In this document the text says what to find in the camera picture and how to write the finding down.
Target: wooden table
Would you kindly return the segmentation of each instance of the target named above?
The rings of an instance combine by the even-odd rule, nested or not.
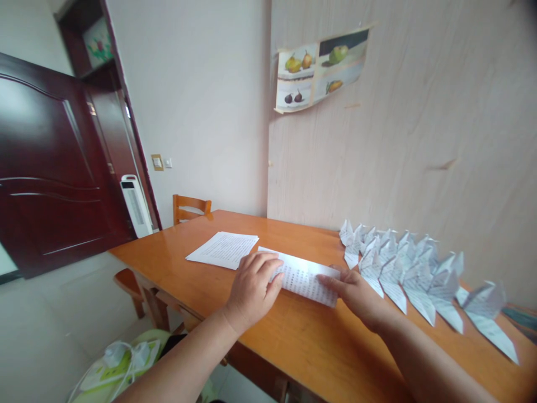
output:
[[[187,261],[185,256],[217,231],[257,235],[258,245],[324,265],[345,264],[344,248],[335,231],[222,210],[129,242],[111,253],[135,270],[147,282],[145,287],[154,284],[193,315],[205,318],[226,302],[235,272]],[[430,326],[408,304],[408,318],[500,401],[526,402],[535,397],[537,348],[504,317],[498,317],[498,324],[515,343],[521,363],[517,366],[464,313],[461,316],[464,335],[441,317],[435,327]],[[331,309],[282,290],[268,315],[239,343],[329,402],[412,401],[381,338],[367,330],[341,300]]]

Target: finger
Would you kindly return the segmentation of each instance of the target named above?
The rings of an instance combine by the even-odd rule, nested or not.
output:
[[[345,273],[345,272],[348,271],[348,268],[344,268],[344,267],[341,267],[341,266],[338,266],[338,265],[330,265],[329,267],[339,271],[340,273]]]
[[[252,262],[244,268],[246,273],[257,273],[267,260],[277,259],[278,254],[270,252],[257,253]]]
[[[246,255],[245,257],[243,257],[244,263],[242,265],[242,270],[244,270],[245,268],[249,267],[252,264],[253,260],[256,258],[256,256],[258,256],[260,254],[263,254],[263,253],[268,253],[268,252],[257,251],[255,253],[252,253],[252,254],[249,254],[249,255]]]
[[[265,301],[267,301],[270,306],[276,301],[276,297],[281,291],[281,286],[284,283],[284,273],[278,273],[274,280],[267,287],[267,294],[265,295]]]
[[[241,261],[239,262],[239,267],[237,267],[237,271],[242,271],[242,269],[244,269],[244,265],[246,264],[246,260],[249,256],[250,255],[246,255],[241,258]]]
[[[257,274],[261,276],[262,281],[264,281],[266,284],[269,282],[270,278],[272,277],[276,269],[278,267],[281,267],[283,264],[284,264],[284,261],[280,259],[267,260],[261,266]]]
[[[323,284],[326,288],[337,292],[339,296],[342,296],[343,292],[345,291],[345,283],[335,279],[334,277],[317,274],[317,278],[321,284]]]

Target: forearm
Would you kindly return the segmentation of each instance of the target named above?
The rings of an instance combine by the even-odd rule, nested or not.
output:
[[[418,402],[495,402],[495,399],[415,324],[400,315],[379,329]]]
[[[238,336],[223,311],[215,312],[116,401],[195,402],[209,375]]]

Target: pear picture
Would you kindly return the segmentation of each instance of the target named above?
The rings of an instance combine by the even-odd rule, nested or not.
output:
[[[302,67],[302,62],[298,59],[293,59],[289,64],[288,71],[289,73],[298,73],[300,71],[300,67]]]
[[[302,68],[304,70],[308,69],[312,65],[312,61],[312,56],[306,50],[306,55],[304,56],[304,59],[302,59]]]
[[[295,61],[295,54],[293,53],[292,56],[287,59],[287,62],[285,62],[285,69],[289,70],[289,67],[291,67],[291,63],[294,63]]]
[[[330,52],[330,56],[328,57],[328,62],[330,64],[338,64],[340,61],[345,59],[345,57],[347,56],[347,52],[348,52],[347,45],[335,46]]]
[[[331,92],[334,92],[338,88],[341,88],[342,85],[343,85],[343,81],[341,80],[334,80],[332,82],[329,82],[328,84],[326,84],[326,95],[328,95]]]

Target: table leg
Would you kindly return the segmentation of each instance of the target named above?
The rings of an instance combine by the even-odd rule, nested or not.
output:
[[[158,290],[150,284],[147,280],[136,276],[138,286],[142,291],[142,297],[147,305],[147,311],[153,327],[156,329],[166,330],[169,332],[169,320],[167,306],[164,302],[157,298],[156,294]]]

